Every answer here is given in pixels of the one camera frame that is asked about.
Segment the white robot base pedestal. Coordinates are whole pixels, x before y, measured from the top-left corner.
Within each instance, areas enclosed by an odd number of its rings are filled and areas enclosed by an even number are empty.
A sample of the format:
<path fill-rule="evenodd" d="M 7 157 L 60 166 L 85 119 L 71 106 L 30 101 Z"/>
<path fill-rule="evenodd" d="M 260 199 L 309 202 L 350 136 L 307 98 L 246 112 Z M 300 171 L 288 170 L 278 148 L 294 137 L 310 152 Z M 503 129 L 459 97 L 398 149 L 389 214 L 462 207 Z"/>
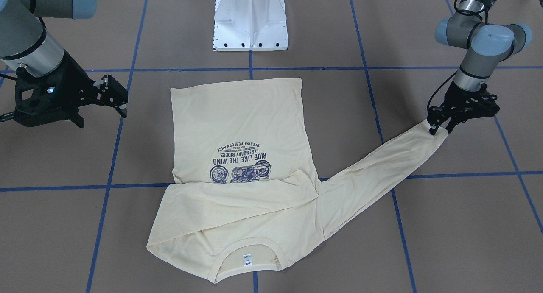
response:
<path fill-rule="evenodd" d="M 285 51 L 285 0 L 215 0 L 215 51 Z"/>

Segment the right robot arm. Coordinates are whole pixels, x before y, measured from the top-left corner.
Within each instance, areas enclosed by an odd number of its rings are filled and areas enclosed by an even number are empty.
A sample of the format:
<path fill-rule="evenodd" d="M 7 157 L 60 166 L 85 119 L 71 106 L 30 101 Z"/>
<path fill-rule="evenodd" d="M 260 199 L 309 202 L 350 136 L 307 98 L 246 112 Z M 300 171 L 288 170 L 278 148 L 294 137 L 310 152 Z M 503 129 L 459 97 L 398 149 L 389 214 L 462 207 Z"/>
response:
<path fill-rule="evenodd" d="M 35 127 L 61 120 L 84 126 L 79 108 L 114 108 L 127 117 L 128 90 L 113 76 L 94 81 L 46 28 L 44 17 L 89 19 L 97 0 L 0 0 L 0 58 L 15 71 L 15 109 L 1 115 Z"/>

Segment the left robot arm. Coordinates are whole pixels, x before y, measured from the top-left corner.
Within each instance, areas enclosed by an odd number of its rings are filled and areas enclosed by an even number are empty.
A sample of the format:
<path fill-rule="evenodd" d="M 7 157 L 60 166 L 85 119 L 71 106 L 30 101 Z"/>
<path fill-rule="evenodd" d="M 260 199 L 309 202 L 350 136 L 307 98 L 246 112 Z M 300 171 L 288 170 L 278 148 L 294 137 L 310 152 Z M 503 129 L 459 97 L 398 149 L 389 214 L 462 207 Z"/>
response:
<path fill-rule="evenodd" d="M 447 123 L 451 133 L 469 119 L 494 117 L 500 110 L 497 96 L 487 91 L 487 80 L 497 65 L 516 55 L 532 41 L 531 28 L 525 24 L 497 25 L 488 22 L 488 14 L 497 0 L 455 0 L 454 15 L 440 21 L 435 38 L 443 45 L 464 48 L 467 54 L 451 75 L 444 101 L 438 107 L 427 104 L 429 132 L 436 135 Z"/>

